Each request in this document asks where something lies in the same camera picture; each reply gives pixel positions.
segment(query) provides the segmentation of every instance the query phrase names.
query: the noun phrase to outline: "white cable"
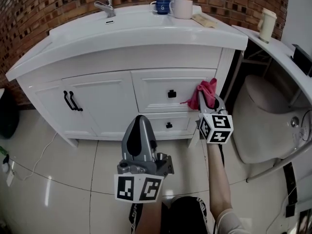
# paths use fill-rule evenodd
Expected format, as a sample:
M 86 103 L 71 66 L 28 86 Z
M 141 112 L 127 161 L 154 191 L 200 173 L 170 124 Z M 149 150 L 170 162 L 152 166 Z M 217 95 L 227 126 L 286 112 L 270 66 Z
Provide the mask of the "white cable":
M 307 175 L 305 175 L 304 177 L 302 177 L 301 179 L 299 179 L 299 180 L 297 181 L 297 184 L 298 184 L 301 180 L 303 180 L 304 178 L 306 178 L 306 177 L 308 177 L 308 176 L 310 176 L 310 175 L 311 175 L 311 172 L 308 173 Z M 266 234 L 268 234 L 269 228 L 274 224 L 274 222 L 277 220 L 277 218 L 282 214 L 282 211 L 283 211 L 283 209 L 284 209 L 284 204 L 285 204 L 287 198 L 290 196 L 290 194 L 293 193 L 293 191 L 294 191 L 296 188 L 297 188 L 297 185 L 296 185 L 296 186 L 292 189 L 292 191 L 284 198 L 283 203 L 282 203 L 282 205 L 281 205 L 281 210 L 280 210 L 280 212 L 278 213 L 278 215 L 275 217 L 275 219 L 272 221 L 272 223 L 268 226 L 268 228 L 267 228 L 267 230 L 266 230 L 266 232 L 265 232 Z
M 20 180 L 20 181 L 25 181 L 27 178 L 31 177 L 31 176 L 34 174 L 35 168 L 36 168 L 37 164 L 39 163 L 39 161 L 41 160 L 41 158 L 42 158 L 42 156 L 43 156 L 43 154 L 44 154 L 44 151 L 48 148 L 49 145 L 51 145 L 51 143 L 53 142 L 53 140 L 55 139 L 55 136 L 56 136 L 57 134 L 58 134 L 58 133 L 55 133 L 55 134 L 54 134 L 53 139 L 52 139 L 52 140 L 45 146 L 45 148 L 43 149 L 43 151 L 42 151 L 42 153 L 41 153 L 41 156 L 40 156 L 40 158 L 37 160 L 37 162 L 35 163 L 34 168 L 33 168 L 33 170 L 32 170 L 32 172 L 31 172 L 30 175 L 26 176 L 26 177 L 23 178 L 23 179 L 20 179 L 19 176 L 18 176 L 18 174 L 17 174 L 17 172 L 15 172 L 14 170 L 12 170 L 13 175 L 16 176 L 16 178 L 17 178 L 18 180 Z

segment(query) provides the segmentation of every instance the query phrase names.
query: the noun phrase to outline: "brick wall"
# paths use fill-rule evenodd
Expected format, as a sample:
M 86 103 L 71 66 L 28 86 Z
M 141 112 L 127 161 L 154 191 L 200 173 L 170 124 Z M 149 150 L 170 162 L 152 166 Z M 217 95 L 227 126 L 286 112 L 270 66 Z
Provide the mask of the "brick wall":
M 49 30 L 68 21 L 97 12 L 96 0 L 0 0 L 0 87 L 14 95 L 18 105 L 29 100 L 5 73 L 31 47 L 49 35 Z M 148 4 L 153 0 L 113 0 L 115 8 Z M 276 12 L 273 36 L 281 38 L 288 0 L 193 0 L 202 11 L 219 20 L 257 30 L 263 7 Z

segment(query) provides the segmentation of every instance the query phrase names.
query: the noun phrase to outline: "black cabinet handle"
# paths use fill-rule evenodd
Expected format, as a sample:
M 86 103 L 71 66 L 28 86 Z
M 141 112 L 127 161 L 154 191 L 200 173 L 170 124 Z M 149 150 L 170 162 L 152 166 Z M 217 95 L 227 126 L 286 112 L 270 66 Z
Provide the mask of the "black cabinet handle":
M 67 100 L 67 91 L 64 91 L 64 99 L 71 110 L 76 110 L 76 108 L 73 108 L 72 105 Z
M 170 90 L 168 92 L 168 98 L 175 98 L 176 97 L 176 92 L 174 90 Z
M 74 101 L 74 99 L 73 99 L 73 95 L 74 95 L 73 91 L 69 91 L 69 94 L 70 94 L 70 101 L 71 101 L 72 104 L 74 105 L 75 110 L 77 110 L 77 111 L 83 111 L 82 108 L 78 108 L 78 107 L 77 107 L 77 104 L 75 103 L 75 101 Z
M 172 124 L 170 122 L 167 123 L 166 128 L 172 128 Z

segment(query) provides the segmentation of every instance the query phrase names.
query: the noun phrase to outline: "sink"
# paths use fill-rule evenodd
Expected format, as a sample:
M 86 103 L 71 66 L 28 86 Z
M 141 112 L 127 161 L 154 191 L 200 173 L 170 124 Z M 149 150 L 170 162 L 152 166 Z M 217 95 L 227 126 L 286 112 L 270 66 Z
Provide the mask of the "sink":
M 91 36 L 102 35 L 116 32 L 119 30 L 139 28 L 139 27 L 152 27 L 152 26 L 173 26 L 170 16 L 158 15 L 151 11 L 132 11 L 132 12 L 119 12 L 116 9 L 116 16 L 111 18 L 93 18 L 86 20 L 84 17 L 81 22 L 76 20 L 76 23 L 66 23 L 57 29 L 50 31 L 52 43 L 46 48 L 53 48 L 55 45 L 68 43 L 77 39 L 88 38 Z

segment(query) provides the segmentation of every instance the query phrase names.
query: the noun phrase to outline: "electrical outlet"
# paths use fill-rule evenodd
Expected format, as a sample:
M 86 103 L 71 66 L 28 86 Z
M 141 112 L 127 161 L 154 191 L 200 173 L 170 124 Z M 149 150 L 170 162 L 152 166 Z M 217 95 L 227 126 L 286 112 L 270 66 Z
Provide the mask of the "electrical outlet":
M 8 187 L 10 187 L 10 185 L 12 184 L 13 179 L 14 179 L 14 174 L 12 173 L 12 170 L 10 170 L 8 178 L 6 179 L 6 183 Z

